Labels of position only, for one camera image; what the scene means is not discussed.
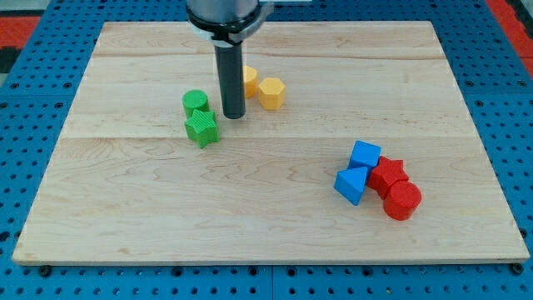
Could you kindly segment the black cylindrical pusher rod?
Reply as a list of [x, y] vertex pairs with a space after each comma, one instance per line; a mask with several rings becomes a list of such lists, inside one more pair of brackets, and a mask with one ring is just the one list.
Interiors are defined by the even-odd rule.
[[245, 115], [242, 45], [215, 47], [222, 110], [226, 118], [238, 119]]

